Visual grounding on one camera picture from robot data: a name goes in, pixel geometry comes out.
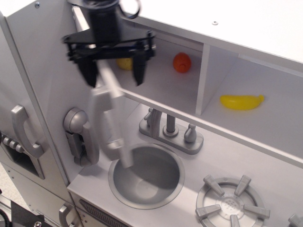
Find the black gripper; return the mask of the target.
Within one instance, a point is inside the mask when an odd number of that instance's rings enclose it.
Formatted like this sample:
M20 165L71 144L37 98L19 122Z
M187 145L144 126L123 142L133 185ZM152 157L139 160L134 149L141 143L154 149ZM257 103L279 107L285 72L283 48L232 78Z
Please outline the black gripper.
M128 26L127 15L118 3L77 3L89 28L63 37L68 56L78 64L87 84L96 86L95 59L132 58L133 75L139 86L144 81L146 62L155 55L153 31Z

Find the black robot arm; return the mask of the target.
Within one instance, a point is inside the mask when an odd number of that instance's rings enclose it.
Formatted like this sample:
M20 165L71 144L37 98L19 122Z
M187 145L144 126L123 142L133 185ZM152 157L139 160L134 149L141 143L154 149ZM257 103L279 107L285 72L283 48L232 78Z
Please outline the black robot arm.
M117 0L72 0L88 22L87 30L63 37L70 61L77 64L87 84L95 87L98 60L131 58L137 85L144 81L146 62L155 56L155 33L127 25Z

